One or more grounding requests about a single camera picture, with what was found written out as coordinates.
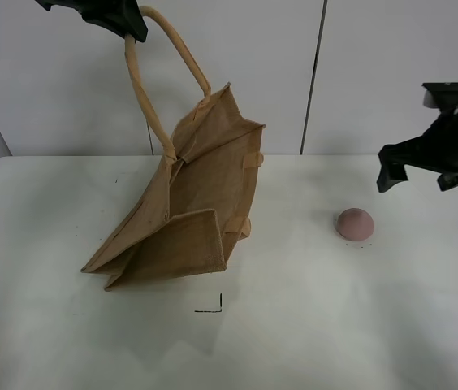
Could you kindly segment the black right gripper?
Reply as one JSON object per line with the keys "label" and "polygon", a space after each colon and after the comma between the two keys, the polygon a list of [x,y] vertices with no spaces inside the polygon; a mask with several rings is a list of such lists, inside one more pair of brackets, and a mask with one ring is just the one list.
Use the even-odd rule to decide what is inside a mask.
{"label": "black right gripper", "polygon": [[[458,171],[458,82],[423,84],[429,105],[439,110],[438,118],[414,139],[410,164],[430,171]],[[384,145],[378,153],[381,164],[377,178],[380,193],[408,181],[404,164],[410,142]],[[441,191],[458,187],[458,172],[444,173],[437,180]]]}

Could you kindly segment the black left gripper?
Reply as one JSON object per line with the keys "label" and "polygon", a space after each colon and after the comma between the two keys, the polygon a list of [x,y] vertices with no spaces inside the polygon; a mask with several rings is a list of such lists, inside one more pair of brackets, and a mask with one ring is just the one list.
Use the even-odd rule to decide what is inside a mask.
{"label": "black left gripper", "polygon": [[84,21],[96,24],[118,36],[127,35],[145,42],[148,28],[137,1],[128,0],[37,0],[46,11],[53,6],[67,7],[81,13]]}

